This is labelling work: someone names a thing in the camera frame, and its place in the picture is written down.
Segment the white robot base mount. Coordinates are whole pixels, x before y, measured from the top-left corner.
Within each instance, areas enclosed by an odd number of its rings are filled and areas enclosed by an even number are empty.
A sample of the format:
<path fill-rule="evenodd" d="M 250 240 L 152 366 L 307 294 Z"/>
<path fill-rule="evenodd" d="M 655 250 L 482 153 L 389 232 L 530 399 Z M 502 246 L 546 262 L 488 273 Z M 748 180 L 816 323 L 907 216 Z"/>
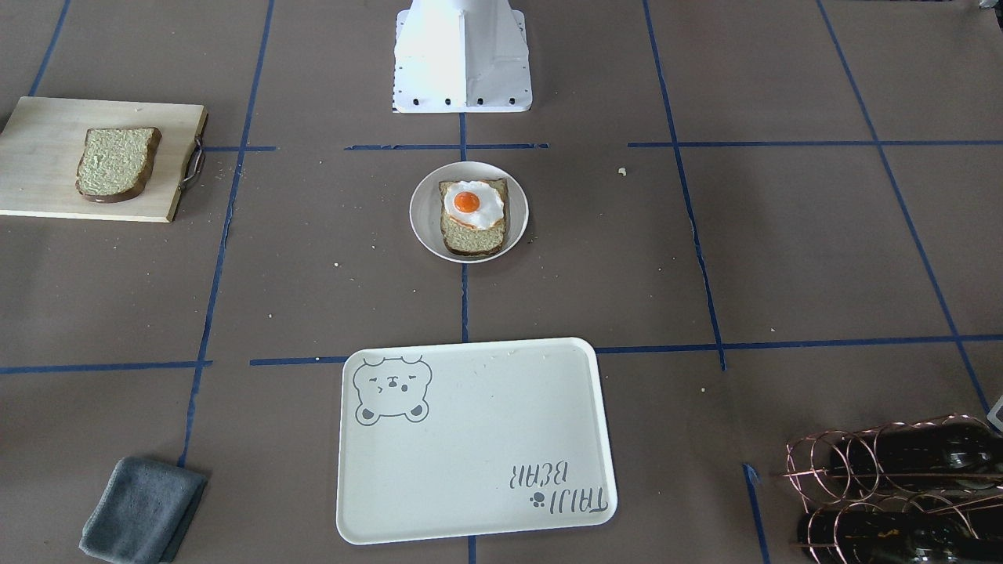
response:
<path fill-rule="evenodd" d="M 393 54 L 402 114 L 533 106 L 526 20 L 508 1 L 413 1 L 396 15 Z"/>

